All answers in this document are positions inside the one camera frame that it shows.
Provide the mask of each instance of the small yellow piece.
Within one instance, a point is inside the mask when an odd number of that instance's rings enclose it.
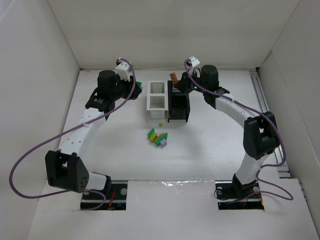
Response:
[[[157,137],[158,135],[155,132],[152,133],[152,135],[150,136],[150,141],[153,143]]]

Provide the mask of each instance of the white wall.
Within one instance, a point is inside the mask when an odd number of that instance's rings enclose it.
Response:
[[[61,132],[79,66],[46,0],[10,2],[0,5],[0,239],[24,240],[38,201],[16,196],[9,172],[28,149]],[[45,154],[56,146],[18,167],[14,183],[21,192],[41,193]]]
[[[320,1],[299,2],[259,76],[320,232]]]
[[[260,67],[299,0],[48,0],[82,68]]]

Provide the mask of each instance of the orange object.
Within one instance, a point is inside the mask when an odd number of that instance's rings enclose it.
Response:
[[[177,75],[176,75],[175,72],[170,73],[170,78],[171,78],[171,81],[172,81],[173,84],[176,84],[176,83],[179,82],[179,80],[178,80]]]
[[[160,134],[157,138],[155,138],[155,139],[153,140],[153,142],[156,142],[156,141],[158,140],[158,138],[161,138],[163,135],[164,135],[164,133]]]

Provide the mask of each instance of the green lego block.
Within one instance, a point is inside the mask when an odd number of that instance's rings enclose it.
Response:
[[[150,139],[151,135],[155,132],[155,129],[152,128],[151,131],[148,133],[148,139]]]
[[[160,142],[165,139],[167,140],[168,138],[168,133],[166,132],[164,135],[162,135],[161,137],[158,137],[157,140],[154,142],[155,145],[160,146]]]

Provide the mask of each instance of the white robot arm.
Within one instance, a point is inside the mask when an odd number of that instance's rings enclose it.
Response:
[[[115,108],[116,100],[129,96],[133,84],[130,100],[138,97],[142,87],[141,83],[134,83],[129,65],[121,61],[117,61],[115,71],[101,71],[97,83],[79,122],[83,127],[74,130],[57,151],[49,151],[45,156],[50,186],[77,193],[99,190],[108,195],[110,192],[110,176],[88,172],[83,159],[96,132],[109,117],[102,116]]]
[[[188,71],[190,71],[197,67],[200,62],[193,56],[185,64],[186,70],[189,67]],[[227,189],[224,189],[224,192],[227,192],[225,194],[227,195],[226,198],[240,199],[248,196],[250,190],[257,186],[257,172],[267,157],[279,146],[280,142],[277,134],[266,120],[260,115],[235,104],[235,99],[230,92],[219,86],[219,75],[215,66],[204,65],[198,70],[199,76],[194,71],[192,74],[184,72],[181,80],[172,79],[172,84],[186,94],[191,91],[202,93],[207,104],[227,114],[243,127],[245,155],[239,170],[233,175],[232,183],[227,186]],[[209,94],[201,88],[215,93],[215,95]],[[264,115],[277,127],[275,116],[271,112],[265,112]]]

